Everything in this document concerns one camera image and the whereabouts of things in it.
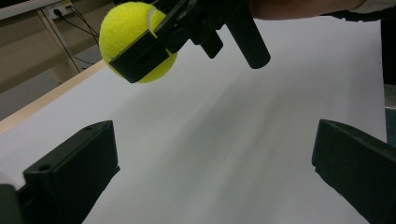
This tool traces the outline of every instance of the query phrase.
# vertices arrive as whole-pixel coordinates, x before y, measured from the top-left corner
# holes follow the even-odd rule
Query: white tabletop
[[[386,139],[379,23],[257,23],[263,69],[226,28],[216,59],[188,43],[151,84],[104,68],[0,135],[1,173],[20,187],[34,161],[112,119],[121,171],[84,223],[367,223],[311,156],[320,119]]]

